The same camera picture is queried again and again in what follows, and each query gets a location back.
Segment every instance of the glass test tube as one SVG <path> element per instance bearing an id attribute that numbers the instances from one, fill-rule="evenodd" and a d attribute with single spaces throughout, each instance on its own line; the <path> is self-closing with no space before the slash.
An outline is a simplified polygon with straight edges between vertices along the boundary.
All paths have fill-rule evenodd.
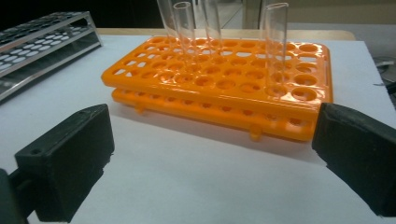
<path id="1" fill-rule="evenodd" d="M 184 61 L 186 64 L 195 63 L 197 52 L 191 3 L 179 2 L 174 4 L 174 13 L 177 36 L 183 50 Z"/>
<path id="2" fill-rule="evenodd" d="M 175 26 L 175 16 L 172 8 L 172 0 L 157 0 L 163 27 L 166 30 L 170 47 L 174 47 L 177 42 L 177 31 Z"/>
<path id="3" fill-rule="evenodd" d="M 221 56 L 221 28 L 219 22 L 219 11 L 216 0 L 203 0 L 202 11 L 205 17 L 205 29 L 207 43 L 212 55 Z"/>
<path id="4" fill-rule="evenodd" d="M 265 8 L 265 51 L 268 76 L 267 93 L 280 97 L 286 94 L 283 87 L 285 74 L 286 38 L 288 24 L 287 3 L 268 5 Z"/>

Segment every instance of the table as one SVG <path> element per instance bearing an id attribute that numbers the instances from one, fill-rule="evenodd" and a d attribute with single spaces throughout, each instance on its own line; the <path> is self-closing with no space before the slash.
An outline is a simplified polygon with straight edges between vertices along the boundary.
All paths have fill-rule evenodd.
<path id="1" fill-rule="evenodd" d="M 101 37 L 103 47 L 0 104 L 0 162 L 8 173 L 17 168 L 13 155 L 38 136 L 82 108 L 108 104 L 115 153 L 72 223 L 395 222 L 376 217 L 309 142 L 251 142 L 244 131 L 137 115 L 113 102 L 102 72 L 149 36 Z M 396 128 L 364 43 L 315 42 L 331 50 L 334 102 Z M 35 214 L 29 221 L 38 223 Z"/>

